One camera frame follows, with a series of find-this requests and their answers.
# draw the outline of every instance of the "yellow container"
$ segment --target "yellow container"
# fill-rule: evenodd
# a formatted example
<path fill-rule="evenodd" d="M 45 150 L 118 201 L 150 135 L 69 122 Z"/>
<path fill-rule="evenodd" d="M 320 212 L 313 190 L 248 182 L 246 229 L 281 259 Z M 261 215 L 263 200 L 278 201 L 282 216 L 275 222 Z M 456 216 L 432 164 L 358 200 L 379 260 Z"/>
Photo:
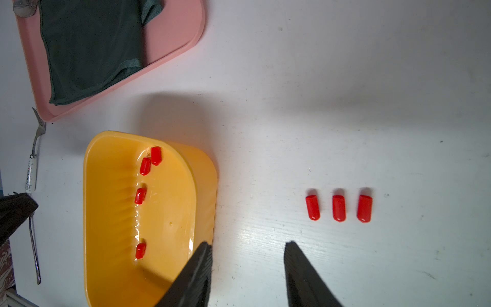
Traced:
<path fill-rule="evenodd" d="M 139 173 L 150 148 L 162 162 Z M 83 165 L 85 294 L 90 307 L 153 307 L 202 241 L 212 243 L 217 171 L 194 147 L 106 131 Z M 137 188 L 146 187 L 142 205 Z M 135 258 L 145 241 L 145 256 Z"/>

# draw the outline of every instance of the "dark green towel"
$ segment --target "dark green towel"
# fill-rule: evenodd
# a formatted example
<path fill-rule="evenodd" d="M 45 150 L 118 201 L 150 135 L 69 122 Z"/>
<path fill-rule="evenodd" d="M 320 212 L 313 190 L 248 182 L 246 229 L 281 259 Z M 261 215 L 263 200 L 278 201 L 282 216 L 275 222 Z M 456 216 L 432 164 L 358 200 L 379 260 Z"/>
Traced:
<path fill-rule="evenodd" d="M 40 0 L 50 103 L 92 96 L 142 68 L 142 26 L 160 0 Z"/>

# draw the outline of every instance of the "red rubber cap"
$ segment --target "red rubber cap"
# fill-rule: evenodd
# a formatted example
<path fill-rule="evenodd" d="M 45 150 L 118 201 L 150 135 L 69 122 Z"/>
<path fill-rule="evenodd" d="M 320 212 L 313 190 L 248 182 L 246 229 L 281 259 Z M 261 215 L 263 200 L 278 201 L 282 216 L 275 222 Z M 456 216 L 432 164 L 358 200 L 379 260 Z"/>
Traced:
<path fill-rule="evenodd" d="M 145 195 L 147 195 L 147 188 L 139 188 L 135 195 L 135 204 L 141 205 L 145 200 Z"/>
<path fill-rule="evenodd" d="M 362 223 L 368 223 L 372 219 L 372 201 L 370 196 L 360 195 L 356 217 Z"/>
<path fill-rule="evenodd" d="M 332 197 L 332 216 L 338 222 L 346 219 L 346 204 L 344 196 L 334 195 Z"/>
<path fill-rule="evenodd" d="M 310 219 L 314 221 L 320 219 L 321 212 L 319 212 L 319 203 L 317 201 L 317 196 L 309 195 L 305 198 L 305 201 L 307 202 L 308 217 L 310 217 Z"/>
<path fill-rule="evenodd" d="M 160 147 L 155 146 L 150 149 L 150 157 L 152 164 L 157 166 L 162 162 L 162 150 Z"/>
<path fill-rule="evenodd" d="M 141 160 L 140 174 L 145 176 L 148 173 L 150 173 L 150 158 L 145 157 Z"/>
<path fill-rule="evenodd" d="M 147 249 L 147 244 L 145 242 L 138 243 L 136 246 L 135 258 L 142 259 L 145 256 L 145 250 Z"/>

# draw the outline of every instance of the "white wooden surface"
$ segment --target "white wooden surface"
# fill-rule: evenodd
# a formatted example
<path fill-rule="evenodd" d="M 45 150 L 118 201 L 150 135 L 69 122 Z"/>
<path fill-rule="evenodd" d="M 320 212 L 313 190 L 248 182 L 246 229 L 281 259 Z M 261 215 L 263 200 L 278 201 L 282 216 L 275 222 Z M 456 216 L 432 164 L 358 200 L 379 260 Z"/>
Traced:
<path fill-rule="evenodd" d="M 36 130 L 1 2 L 0 169 L 21 192 Z M 86 306 L 82 160 L 99 132 L 197 146 L 219 170 L 210 306 L 286 306 L 298 242 L 345 306 L 490 306 L 491 2 L 208 1 L 198 45 L 48 124 L 34 216 L 11 237 L 19 293 Z M 356 199 L 373 189 L 372 221 Z M 335 222 L 334 189 L 348 218 Z M 304 196 L 317 189 L 321 219 Z"/>

